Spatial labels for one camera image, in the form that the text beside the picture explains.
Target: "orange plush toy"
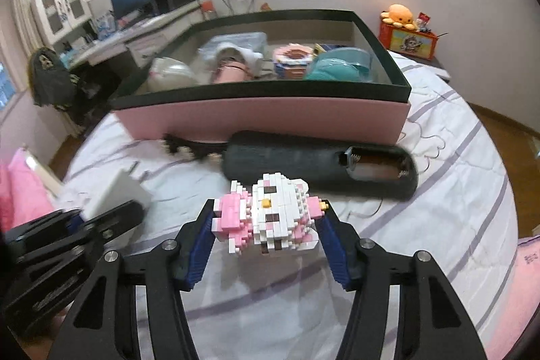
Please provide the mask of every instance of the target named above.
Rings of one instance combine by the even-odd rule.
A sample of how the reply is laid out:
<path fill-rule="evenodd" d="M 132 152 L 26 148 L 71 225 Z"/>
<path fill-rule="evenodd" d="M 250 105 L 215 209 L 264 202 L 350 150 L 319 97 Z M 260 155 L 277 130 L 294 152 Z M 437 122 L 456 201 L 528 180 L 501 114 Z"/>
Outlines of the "orange plush toy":
<path fill-rule="evenodd" d="M 406 29 L 417 30 L 410 10 L 399 3 L 390 5 L 389 11 L 383 11 L 381 17 L 385 24 L 394 25 L 398 28 L 405 27 Z"/>

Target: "open box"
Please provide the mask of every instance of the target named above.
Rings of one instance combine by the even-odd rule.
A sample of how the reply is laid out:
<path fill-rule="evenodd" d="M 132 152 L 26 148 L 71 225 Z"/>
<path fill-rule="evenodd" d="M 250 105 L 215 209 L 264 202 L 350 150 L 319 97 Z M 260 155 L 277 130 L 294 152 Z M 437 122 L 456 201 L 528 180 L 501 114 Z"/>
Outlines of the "open box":
<path fill-rule="evenodd" d="M 211 37 L 264 32 L 266 57 L 288 43 L 347 45 L 372 56 L 374 82 L 255 80 L 147 92 L 148 66 L 120 85 L 112 108 L 134 139 L 169 133 L 193 141 L 226 141 L 250 130 L 395 144 L 409 112 L 410 85 L 371 30 L 343 10 L 262 11 L 192 25 L 157 57 L 188 64 L 205 81 L 198 48 Z"/>

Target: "red box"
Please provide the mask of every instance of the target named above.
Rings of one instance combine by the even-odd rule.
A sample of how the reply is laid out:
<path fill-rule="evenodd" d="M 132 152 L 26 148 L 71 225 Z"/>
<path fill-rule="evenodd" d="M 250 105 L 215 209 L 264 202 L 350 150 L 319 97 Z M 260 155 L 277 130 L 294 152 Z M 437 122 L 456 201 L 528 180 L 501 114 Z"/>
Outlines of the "red box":
<path fill-rule="evenodd" d="M 379 40 L 390 51 L 431 60 L 438 37 L 431 31 L 421 33 L 406 28 L 397 28 L 381 21 Z"/>

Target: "glass cabinet door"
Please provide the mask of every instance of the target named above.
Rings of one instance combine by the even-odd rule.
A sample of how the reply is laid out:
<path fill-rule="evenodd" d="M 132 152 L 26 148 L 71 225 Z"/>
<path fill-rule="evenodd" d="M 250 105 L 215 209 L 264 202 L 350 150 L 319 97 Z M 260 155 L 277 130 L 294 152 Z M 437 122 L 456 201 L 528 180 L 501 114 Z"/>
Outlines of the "glass cabinet door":
<path fill-rule="evenodd" d="M 57 34 L 64 29 L 63 22 L 68 19 L 63 12 L 62 5 L 56 5 L 55 0 L 41 0 L 47 21 L 52 34 Z"/>
<path fill-rule="evenodd" d="M 82 0 L 63 0 L 65 3 L 66 8 L 71 10 L 71 13 L 73 14 L 75 19 L 79 19 L 84 16 L 84 9 L 83 9 L 83 3 Z"/>

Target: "baseboard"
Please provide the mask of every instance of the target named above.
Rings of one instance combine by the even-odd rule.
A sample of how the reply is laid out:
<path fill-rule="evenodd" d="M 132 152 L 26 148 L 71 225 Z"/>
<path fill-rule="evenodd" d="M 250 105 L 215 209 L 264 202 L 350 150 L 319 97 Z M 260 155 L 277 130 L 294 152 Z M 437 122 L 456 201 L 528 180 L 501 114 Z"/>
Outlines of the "baseboard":
<path fill-rule="evenodd" d="M 525 124 L 521 124 L 520 122 L 517 122 L 516 120 L 513 120 L 512 118 L 508 118 L 507 116 L 501 115 L 500 113 L 495 112 L 495 110 L 488 109 L 487 107 L 470 103 L 468 101 L 467 101 L 467 104 L 471 107 L 472 110 L 474 110 L 475 113 L 484 114 L 486 116 L 493 118 L 494 120 L 508 124 L 509 126 L 515 127 L 521 130 L 522 132 L 525 132 L 533 137 L 540 139 L 540 133 L 537 132 L 535 129 L 530 128 L 529 126 L 526 126 Z"/>

